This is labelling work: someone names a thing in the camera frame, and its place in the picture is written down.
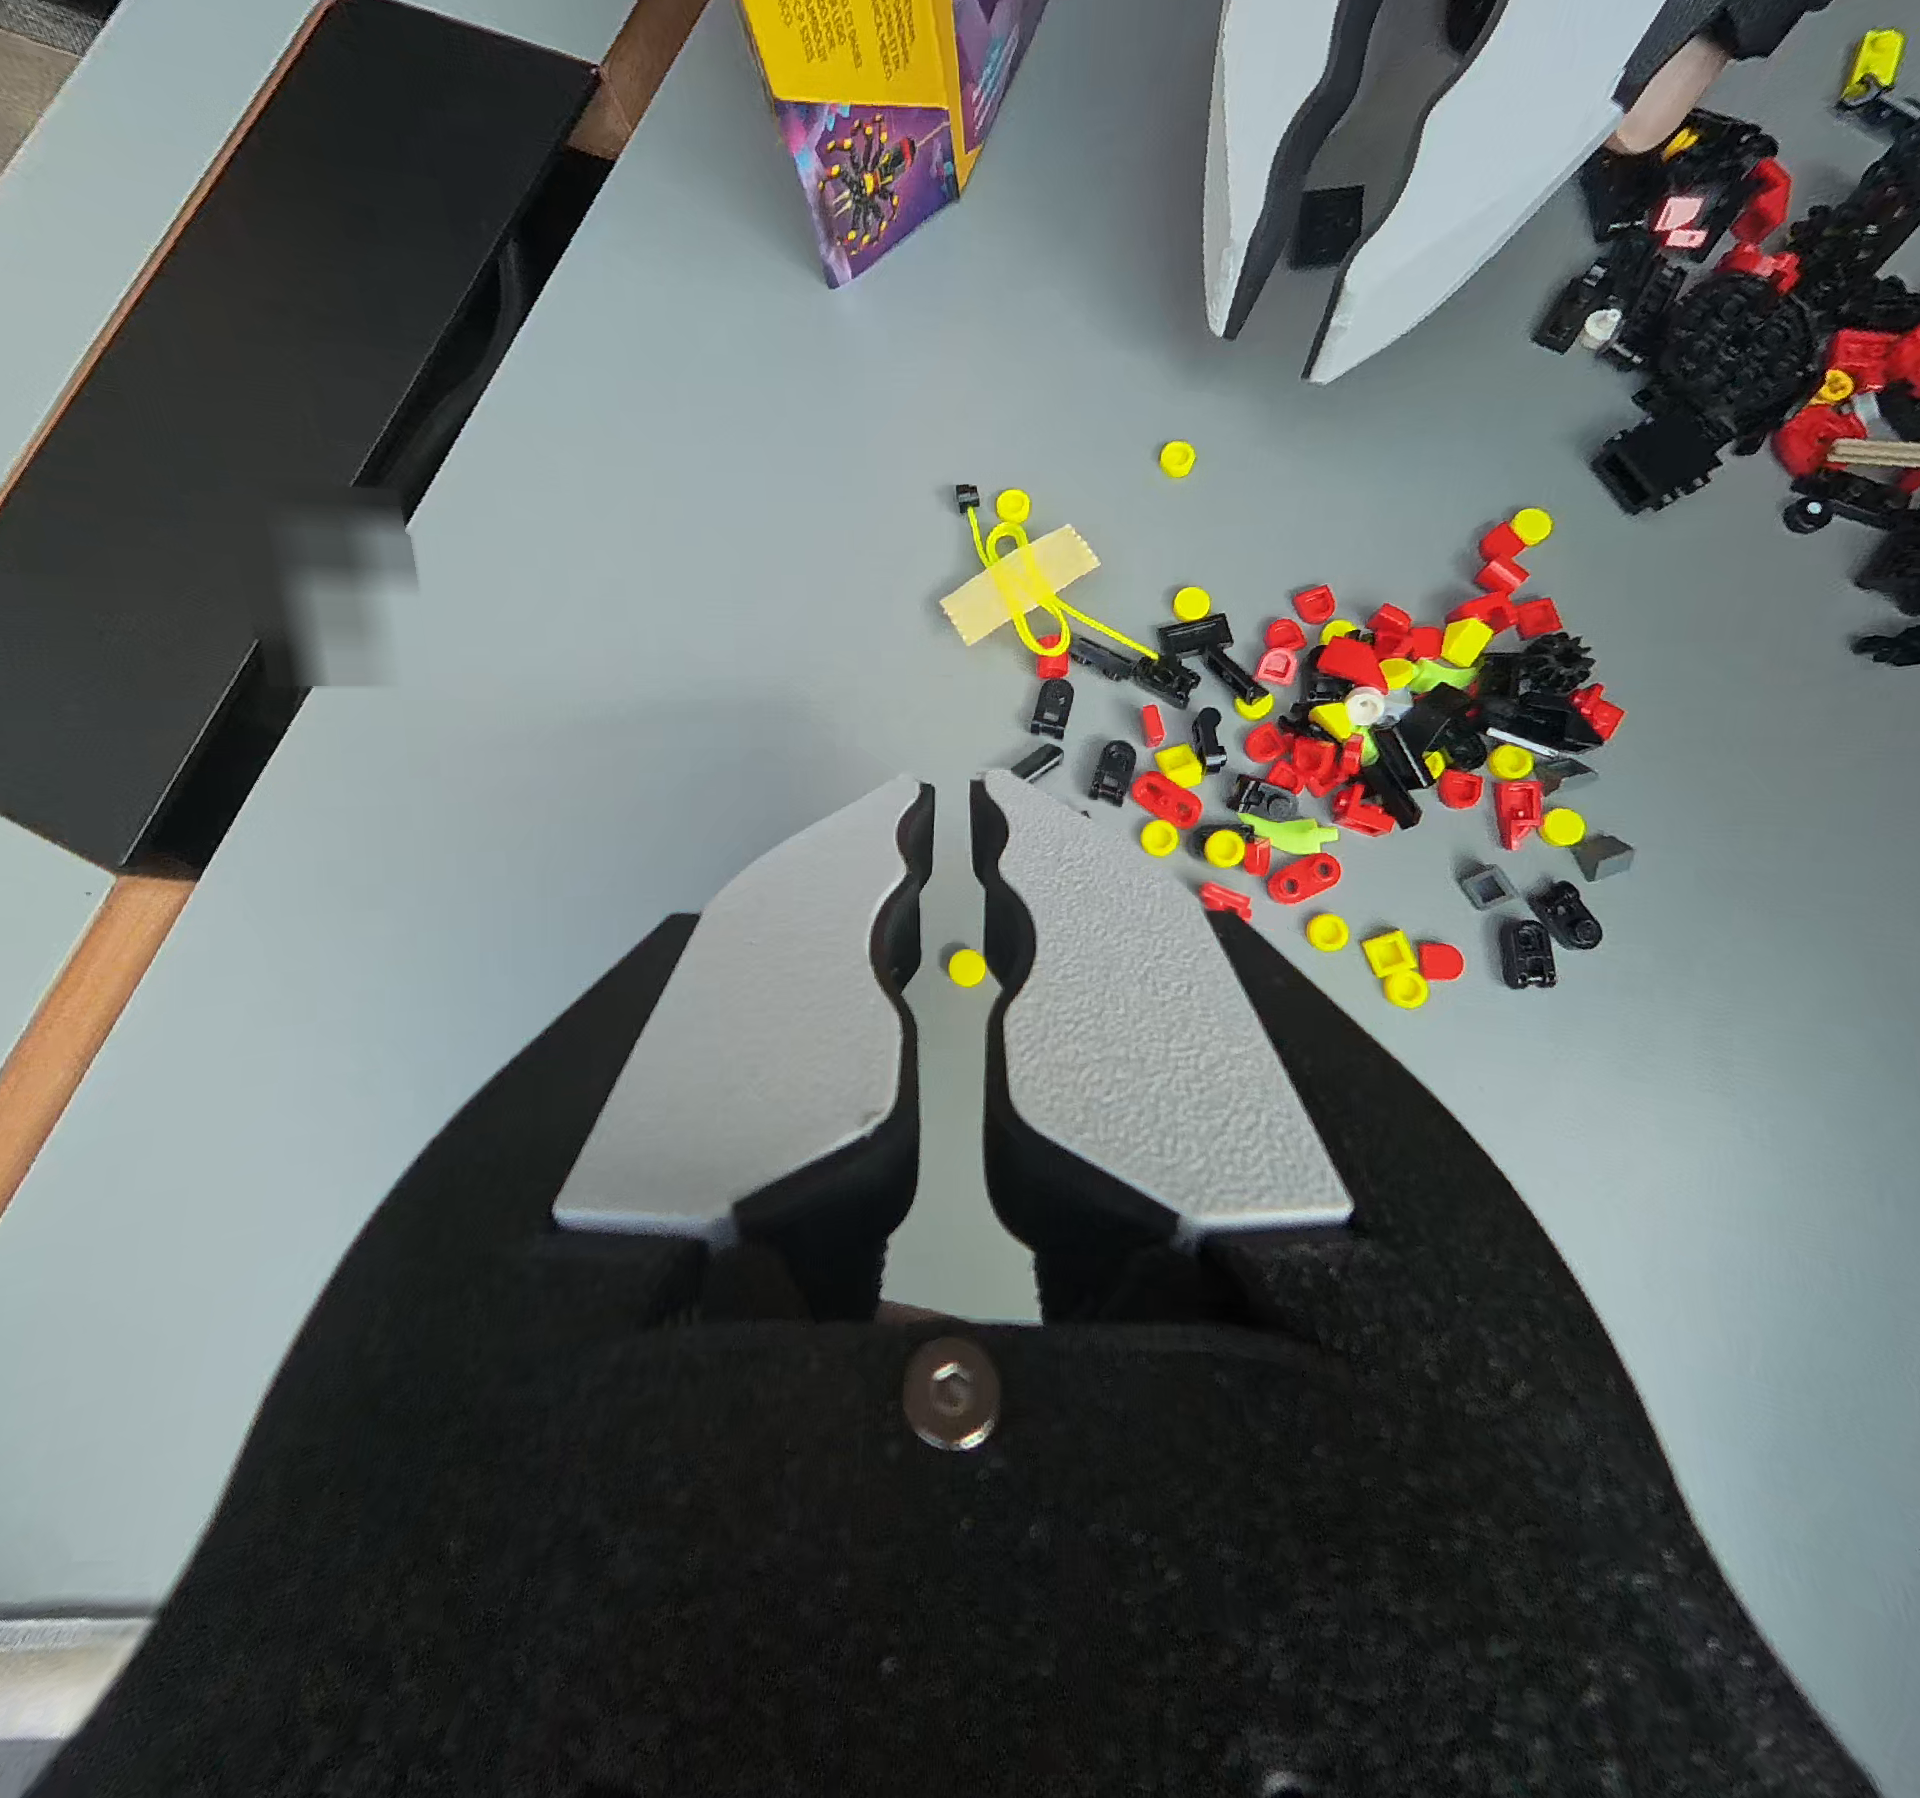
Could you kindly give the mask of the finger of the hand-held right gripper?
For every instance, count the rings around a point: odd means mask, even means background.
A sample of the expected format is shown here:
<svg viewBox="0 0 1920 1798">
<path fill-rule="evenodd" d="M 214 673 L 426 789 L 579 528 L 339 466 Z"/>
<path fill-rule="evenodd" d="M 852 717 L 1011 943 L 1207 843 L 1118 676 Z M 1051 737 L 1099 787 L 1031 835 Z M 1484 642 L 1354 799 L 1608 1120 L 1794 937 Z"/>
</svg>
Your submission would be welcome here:
<svg viewBox="0 0 1920 1798">
<path fill-rule="evenodd" d="M 1222 0 L 1203 173 L 1203 289 L 1238 338 L 1292 246 L 1310 169 L 1350 109 L 1384 0 Z"/>
<path fill-rule="evenodd" d="M 1391 211 L 1348 262 L 1304 371 L 1326 387 L 1444 307 L 1619 126 L 1668 0 L 1500 0 L 1428 109 Z"/>
</svg>

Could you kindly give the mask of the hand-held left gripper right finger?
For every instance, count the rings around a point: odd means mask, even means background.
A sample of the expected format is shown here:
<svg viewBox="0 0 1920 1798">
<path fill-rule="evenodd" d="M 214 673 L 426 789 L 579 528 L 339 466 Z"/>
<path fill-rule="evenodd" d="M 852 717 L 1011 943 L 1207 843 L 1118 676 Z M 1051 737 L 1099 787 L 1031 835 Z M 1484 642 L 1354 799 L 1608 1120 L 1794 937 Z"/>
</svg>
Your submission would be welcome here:
<svg viewBox="0 0 1920 1798">
<path fill-rule="evenodd" d="M 1219 1245 L 1322 1238 L 1354 1193 L 1195 893 L 1011 769 L 970 787 L 997 981 L 981 1154 L 1043 1322 Z"/>
</svg>

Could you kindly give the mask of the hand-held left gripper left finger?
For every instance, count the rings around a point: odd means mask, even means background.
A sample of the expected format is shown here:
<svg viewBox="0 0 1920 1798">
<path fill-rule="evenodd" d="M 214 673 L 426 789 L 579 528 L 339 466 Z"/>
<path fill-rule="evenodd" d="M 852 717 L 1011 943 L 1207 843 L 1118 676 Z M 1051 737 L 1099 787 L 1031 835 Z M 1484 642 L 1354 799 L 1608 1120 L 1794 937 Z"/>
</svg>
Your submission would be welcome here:
<svg viewBox="0 0 1920 1798">
<path fill-rule="evenodd" d="M 918 1188 L 932 787 L 900 775 L 742 867 L 691 928 L 559 1188 L 567 1234 L 776 1255 L 868 1322 Z"/>
</svg>

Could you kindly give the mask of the grey desk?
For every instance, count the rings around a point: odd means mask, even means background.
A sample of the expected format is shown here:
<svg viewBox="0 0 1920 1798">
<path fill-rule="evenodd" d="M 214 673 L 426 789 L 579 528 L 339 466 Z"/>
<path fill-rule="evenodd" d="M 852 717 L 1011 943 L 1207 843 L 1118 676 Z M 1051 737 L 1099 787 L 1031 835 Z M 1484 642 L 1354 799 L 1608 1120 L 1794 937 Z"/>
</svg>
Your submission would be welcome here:
<svg viewBox="0 0 1920 1798">
<path fill-rule="evenodd" d="M 660 916 L 909 769 L 926 947 L 978 936 L 966 780 L 1034 669 L 941 622 L 957 480 L 1077 524 L 1123 628 L 1184 583 L 1252 631 L 1416 607 L 1545 507 L 1627 709 L 1573 796 L 1637 852 L 1601 951 L 1504 992 L 1465 815 L 1336 901 L 1479 951 L 1421 1012 L 1274 929 L 1527 1193 L 1769 1642 L 1915 1794 L 1915 672 L 1852 656 L 1858 530 L 1788 535 L 1765 459 L 1651 523 L 1596 487 L 1619 375 L 1527 338 L 1580 211 L 1335 387 L 1310 274 L 1215 341 L 1216 8 L 1051 0 L 966 199 L 846 291 L 697 20 L 428 487 L 395 679 L 300 707 L 6 1213 L 9 1612 L 158 1607 L 402 1161 Z"/>
</svg>

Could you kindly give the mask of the pile of black red bricks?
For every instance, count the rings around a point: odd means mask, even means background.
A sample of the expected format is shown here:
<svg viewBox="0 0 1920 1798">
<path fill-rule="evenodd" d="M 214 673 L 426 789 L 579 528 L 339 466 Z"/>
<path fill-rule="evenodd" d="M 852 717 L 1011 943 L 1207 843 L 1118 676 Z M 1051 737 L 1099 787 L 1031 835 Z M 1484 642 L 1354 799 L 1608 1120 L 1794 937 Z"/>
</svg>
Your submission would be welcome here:
<svg viewBox="0 0 1920 1798">
<path fill-rule="evenodd" d="M 1729 455 L 1765 451 L 1789 480 L 1789 532 L 1873 530 L 1857 587 L 1902 624 L 1854 652 L 1893 669 L 1917 663 L 1917 295 L 1889 271 L 1917 229 L 1905 50 L 1902 29 L 1858 38 L 1836 111 L 1882 151 L 1800 215 L 1776 138 L 1713 109 L 1645 154 L 1599 150 L 1580 171 L 1599 251 L 1531 334 L 1640 380 L 1640 419 L 1593 459 L 1625 515 L 1668 510 Z"/>
</svg>

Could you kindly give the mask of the pile of small colourful bricks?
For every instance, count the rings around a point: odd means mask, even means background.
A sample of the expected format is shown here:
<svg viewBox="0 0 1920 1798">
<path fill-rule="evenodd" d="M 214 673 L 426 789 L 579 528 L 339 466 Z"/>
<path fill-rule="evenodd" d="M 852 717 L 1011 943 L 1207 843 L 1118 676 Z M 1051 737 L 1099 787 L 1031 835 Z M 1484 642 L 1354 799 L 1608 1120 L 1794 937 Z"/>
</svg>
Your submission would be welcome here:
<svg viewBox="0 0 1920 1798">
<path fill-rule="evenodd" d="M 1150 636 L 1123 635 L 1069 598 L 1097 567 L 1087 542 L 1037 535 L 1027 491 L 957 491 L 973 546 L 1037 667 L 1031 748 L 1011 772 L 1039 784 L 1066 761 L 1077 679 L 1141 695 L 1138 731 L 1106 737 L 1085 801 L 1141 815 L 1149 857 L 1190 855 L 1198 896 L 1248 921 L 1255 889 L 1304 913 L 1304 940 L 1336 953 L 1350 924 L 1330 909 L 1343 840 L 1416 832 L 1429 811 L 1481 811 L 1517 861 L 1548 847 L 1557 867 L 1520 893 L 1500 867 L 1461 867 L 1471 909 L 1495 916 L 1496 968 L 1512 992 L 1548 992 L 1557 956 L 1604 940 L 1593 887 L 1637 852 L 1572 801 L 1593 753 L 1625 721 L 1596 673 L 1593 647 L 1528 563 L 1556 530 L 1520 507 L 1476 542 L 1471 591 L 1437 619 L 1379 604 L 1343 611 L 1326 583 L 1300 587 L 1244 651 L 1203 587 L 1179 587 Z"/>
</svg>

